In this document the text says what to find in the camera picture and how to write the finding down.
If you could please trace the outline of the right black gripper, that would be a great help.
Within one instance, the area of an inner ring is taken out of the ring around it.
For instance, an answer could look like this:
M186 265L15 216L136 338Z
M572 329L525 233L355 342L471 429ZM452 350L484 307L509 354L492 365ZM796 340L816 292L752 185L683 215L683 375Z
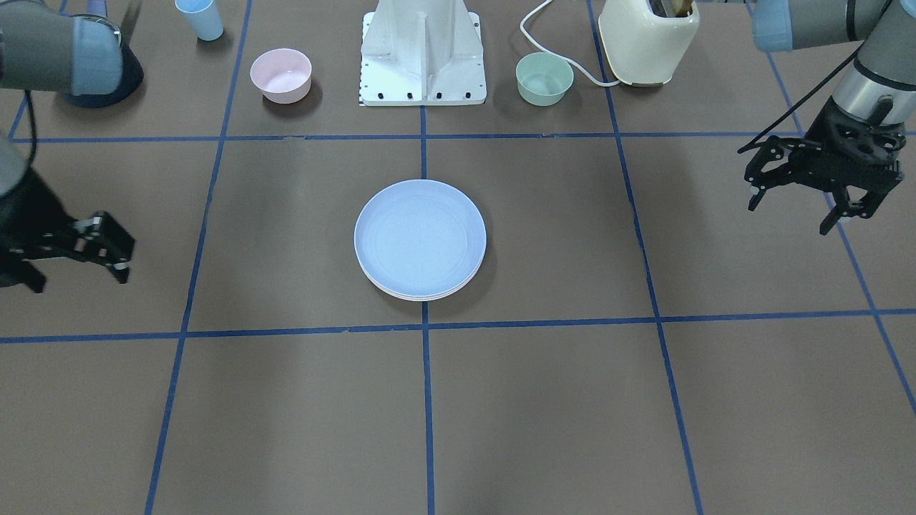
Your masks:
M83 220L72 217L30 167L1 199L2 286L21 283L33 293L43 293L47 278L31 262L20 261L19 277L14 277L10 251L32 247L47 232L71 227L77 237L73 250L79 261L98 264L119 284L128 283L135 248L133 235L110 212L95 212Z

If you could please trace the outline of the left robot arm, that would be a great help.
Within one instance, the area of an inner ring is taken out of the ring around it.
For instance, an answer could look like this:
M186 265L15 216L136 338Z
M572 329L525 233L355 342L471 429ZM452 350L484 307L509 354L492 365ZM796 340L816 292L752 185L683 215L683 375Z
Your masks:
M897 157L914 114L914 3L759 1L752 32L762 52L857 48L818 83L839 77L803 137L774 136L767 127L742 147L754 153L744 172L747 208L758 208L770 190L802 185L833 199L822 235L841 221L871 218L904 178Z

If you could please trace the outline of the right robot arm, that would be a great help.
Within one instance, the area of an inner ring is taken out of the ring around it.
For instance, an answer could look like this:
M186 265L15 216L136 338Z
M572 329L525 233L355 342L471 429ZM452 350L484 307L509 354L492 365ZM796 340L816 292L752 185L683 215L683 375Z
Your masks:
M42 1L2 3L2 87L32 94L79 97L117 91L125 72L119 29L88 16L66 16ZM37 260L66 258L102 266L118 283L129 280L135 239L108 212L83 220L66 212L35 169L37 130L29 118L29 153L2 139L2 286L42 293Z

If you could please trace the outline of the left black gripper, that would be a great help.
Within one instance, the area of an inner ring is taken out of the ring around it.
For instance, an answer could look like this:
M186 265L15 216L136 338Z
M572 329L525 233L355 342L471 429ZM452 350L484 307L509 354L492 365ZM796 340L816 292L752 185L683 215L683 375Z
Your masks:
M863 117L848 113L829 99L802 138L768 136L745 144L755 152L746 167L755 212L776 186L804 185L831 196L833 208L822 219L820 235L828 235L841 220L871 218L904 178L897 156L904 147L904 124L890 123L895 101L880 97ZM847 187L866 195L851 200Z

